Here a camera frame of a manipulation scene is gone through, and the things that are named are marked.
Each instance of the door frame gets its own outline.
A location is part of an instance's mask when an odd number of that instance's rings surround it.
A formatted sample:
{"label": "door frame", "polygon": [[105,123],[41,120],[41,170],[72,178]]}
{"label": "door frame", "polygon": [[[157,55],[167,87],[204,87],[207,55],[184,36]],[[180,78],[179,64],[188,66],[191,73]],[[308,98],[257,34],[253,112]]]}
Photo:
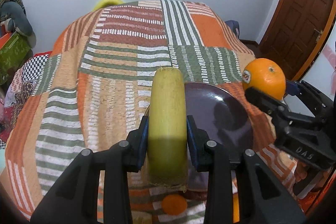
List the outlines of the door frame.
{"label": "door frame", "polygon": [[[263,45],[265,44],[268,35],[270,34],[271,30],[273,29],[273,26],[277,20],[277,17],[279,15],[279,12],[281,10],[281,7],[283,5],[284,0],[279,0],[277,8],[275,9],[275,12],[273,14],[273,17],[266,29],[266,32],[263,36],[263,38],[261,39],[261,42],[259,44],[259,48],[260,51],[263,52]],[[325,40],[329,34],[329,31],[332,27],[332,23],[333,20],[336,16],[336,0],[333,1],[333,5],[331,7],[331,11],[330,11],[330,15],[328,18],[328,21],[325,25],[325,28],[323,30],[323,33],[321,35],[321,37],[319,38],[319,40],[317,41],[314,49],[312,50],[311,54],[308,56],[307,60],[305,61],[305,63],[302,65],[302,67],[299,69],[299,71],[295,74],[295,76],[291,79],[294,81],[298,81],[303,77],[303,74],[305,73],[305,71],[309,68],[309,66],[312,64],[312,62],[315,60],[315,58],[317,57],[317,55],[319,54],[320,50],[322,49],[322,47],[325,44]]]}

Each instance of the person's hand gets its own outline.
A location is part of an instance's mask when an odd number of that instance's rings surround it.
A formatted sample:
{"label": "person's hand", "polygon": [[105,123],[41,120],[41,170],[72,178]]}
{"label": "person's hand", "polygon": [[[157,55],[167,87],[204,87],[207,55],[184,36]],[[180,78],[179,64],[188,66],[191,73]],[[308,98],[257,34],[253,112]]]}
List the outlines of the person's hand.
{"label": "person's hand", "polygon": [[[294,171],[294,176],[296,182],[299,182],[307,177],[307,165],[304,164],[303,162],[298,161],[295,171]],[[330,170],[323,172],[323,177],[322,179],[315,185],[316,187],[323,187],[324,183],[326,182],[328,175],[330,174]]]}

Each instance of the black and white checkered fabric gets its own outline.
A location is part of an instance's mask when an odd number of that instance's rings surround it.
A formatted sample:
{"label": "black and white checkered fabric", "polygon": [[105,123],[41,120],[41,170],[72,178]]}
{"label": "black and white checkered fabric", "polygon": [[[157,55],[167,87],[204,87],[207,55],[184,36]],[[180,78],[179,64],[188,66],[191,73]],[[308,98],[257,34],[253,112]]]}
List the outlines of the black and white checkered fabric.
{"label": "black and white checkered fabric", "polygon": [[48,61],[48,58],[48,54],[39,55],[25,63],[22,69],[22,82],[36,82],[43,71],[44,65]]}
{"label": "black and white checkered fabric", "polygon": [[5,149],[6,143],[0,139],[0,149]]}

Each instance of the green bag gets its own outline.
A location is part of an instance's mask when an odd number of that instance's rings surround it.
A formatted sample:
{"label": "green bag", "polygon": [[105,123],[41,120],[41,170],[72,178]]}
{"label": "green bag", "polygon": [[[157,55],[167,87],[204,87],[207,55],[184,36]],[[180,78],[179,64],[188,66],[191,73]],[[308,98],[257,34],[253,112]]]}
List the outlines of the green bag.
{"label": "green bag", "polygon": [[17,71],[30,47],[26,37],[15,32],[0,49],[0,85],[6,83],[9,72]]}

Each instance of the brown wooden door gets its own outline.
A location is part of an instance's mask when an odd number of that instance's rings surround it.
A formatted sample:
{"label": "brown wooden door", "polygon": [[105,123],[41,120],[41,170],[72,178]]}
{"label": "brown wooden door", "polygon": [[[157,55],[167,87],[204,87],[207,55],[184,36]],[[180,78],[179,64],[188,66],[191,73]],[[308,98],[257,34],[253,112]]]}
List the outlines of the brown wooden door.
{"label": "brown wooden door", "polygon": [[314,49],[332,3],[333,0],[283,0],[260,51],[282,68],[287,79],[294,77]]}

